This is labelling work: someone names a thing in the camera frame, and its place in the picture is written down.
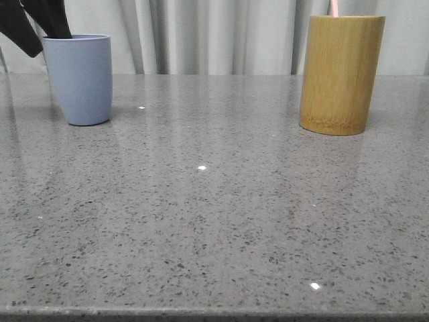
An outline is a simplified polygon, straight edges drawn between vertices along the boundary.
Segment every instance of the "dark fabric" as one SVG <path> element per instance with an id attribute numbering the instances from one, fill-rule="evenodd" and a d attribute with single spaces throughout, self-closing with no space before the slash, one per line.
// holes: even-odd
<path id="1" fill-rule="evenodd" d="M 36 57 L 43 50 L 19 0 L 0 0 L 0 32 L 30 57 Z"/>
<path id="2" fill-rule="evenodd" d="M 42 27 L 49 38 L 69 39 L 64 0 L 21 0 L 24 9 Z"/>

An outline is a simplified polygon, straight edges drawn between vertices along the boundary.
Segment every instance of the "white curtain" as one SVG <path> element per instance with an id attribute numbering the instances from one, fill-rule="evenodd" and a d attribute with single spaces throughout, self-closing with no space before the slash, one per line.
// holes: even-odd
<path id="1" fill-rule="evenodd" d="M 66 10 L 72 33 L 112 36 L 117 74 L 276 75 L 302 74 L 310 16 L 329 0 L 66 0 Z M 339 11 L 386 16 L 378 74 L 429 73 L 429 0 L 339 0 Z M 43 54 L 28 58 L 3 35 L 0 47 L 9 72 L 46 72 Z"/>

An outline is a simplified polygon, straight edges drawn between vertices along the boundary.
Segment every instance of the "wooden cylinder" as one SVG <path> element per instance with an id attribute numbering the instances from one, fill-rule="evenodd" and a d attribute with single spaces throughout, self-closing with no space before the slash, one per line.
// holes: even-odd
<path id="1" fill-rule="evenodd" d="M 310 18 L 300 125 L 351 136 L 365 130 L 385 17 Z"/>

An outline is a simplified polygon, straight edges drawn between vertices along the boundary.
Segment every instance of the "light blue plastic cup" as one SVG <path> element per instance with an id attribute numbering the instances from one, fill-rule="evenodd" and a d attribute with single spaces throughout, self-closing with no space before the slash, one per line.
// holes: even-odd
<path id="1" fill-rule="evenodd" d="M 68 123 L 106 122 L 112 107 L 110 36 L 73 35 L 72 39 L 43 39 L 50 80 Z"/>

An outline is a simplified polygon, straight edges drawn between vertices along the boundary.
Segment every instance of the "speckled stone surface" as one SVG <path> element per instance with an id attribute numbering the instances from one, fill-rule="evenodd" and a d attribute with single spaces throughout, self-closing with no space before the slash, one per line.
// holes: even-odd
<path id="1" fill-rule="evenodd" d="M 0 75 L 0 321 L 428 321 L 429 78 L 350 137 L 299 127 L 301 81 L 116 76 L 74 127 Z"/>

